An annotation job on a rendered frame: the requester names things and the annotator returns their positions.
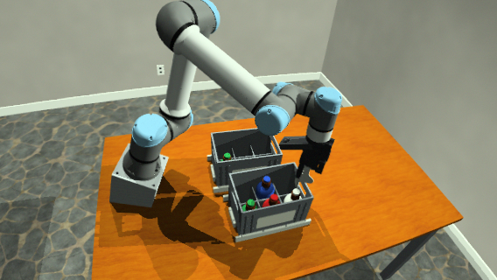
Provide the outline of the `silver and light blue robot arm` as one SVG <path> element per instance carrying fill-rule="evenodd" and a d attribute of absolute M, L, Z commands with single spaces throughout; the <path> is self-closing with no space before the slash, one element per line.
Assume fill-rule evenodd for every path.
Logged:
<path fill-rule="evenodd" d="M 313 142 L 330 140 L 340 112 L 340 92 L 332 87 L 312 92 L 280 81 L 273 94 L 209 40 L 219 24 L 219 12 L 208 0 L 173 1 L 157 14 L 158 36 L 174 54 L 166 101 L 161 101 L 156 115 L 142 115 L 134 123 L 129 151 L 122 161 L 132 179 L 154 179 L 161 169 L 161 149 L 191 127 L 188 101 L 196 68 L 252 113 L 264 135 L 279 134 L 299 114 L 310 118 L 306 135 Z"/>

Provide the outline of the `white bottle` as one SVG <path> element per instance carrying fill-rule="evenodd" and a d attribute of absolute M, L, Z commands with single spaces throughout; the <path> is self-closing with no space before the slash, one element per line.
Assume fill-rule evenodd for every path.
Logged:
<path fill-rule="evenodd" d="M 289 201 L 293 201 L 293 200 L 301 200 L 301 196 L 300 196 L 300 191 L 298 189 L 294 189 L 291 194 L 288 194 L 285 199 L 284 199 L 284 202 L 289 202 Z"/>

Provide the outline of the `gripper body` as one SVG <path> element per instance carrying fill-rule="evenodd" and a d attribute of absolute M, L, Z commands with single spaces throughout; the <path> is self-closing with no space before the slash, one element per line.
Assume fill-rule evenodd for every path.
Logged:
<path fill-rule="evenodd" d="M 330 140 L 325 143 L 316 143 L 313 142 L 308 136 L 305 136 L 305 138 L 306 141 L 312 145 L 312 150 L 302 150 L 303 152 L 301 154 L 299 162 L 301 158 L 304 159 L 303 165 L 310 167 L 318 174 L 322 174 L 322 171 L 332 151 L 331 148 L 333 147 L 334 139 L 330 138 Z"/>

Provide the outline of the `blue bottle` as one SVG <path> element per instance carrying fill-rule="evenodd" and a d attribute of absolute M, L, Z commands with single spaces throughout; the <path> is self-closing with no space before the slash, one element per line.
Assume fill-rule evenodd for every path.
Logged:
<path fill-rule="evenodd" d="M 267 199 L 274 194 L 274 186 L 271 184 L 271 179 L 265 176 L 262 181 L 256 186 L 255 195 L 258 200 Z"/>

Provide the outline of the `green bottle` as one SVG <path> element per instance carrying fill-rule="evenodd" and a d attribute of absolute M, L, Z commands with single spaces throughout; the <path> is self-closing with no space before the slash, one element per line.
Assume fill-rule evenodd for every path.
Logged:
<path fill-rule="evenodd" d="M 221 161 L 227 161 L 227 160 L 232 160 L 231 155 L 229 153 L 225 153 Z"/>
<path fill-rule="evenodd" d="M 257 209 L 258 207 L 256 206 L 256 203 L 252 200 L 249 199 L 246 204 L 242 207 L 242 211 L 248 211 L 248 210 L 253 210 Z"/>

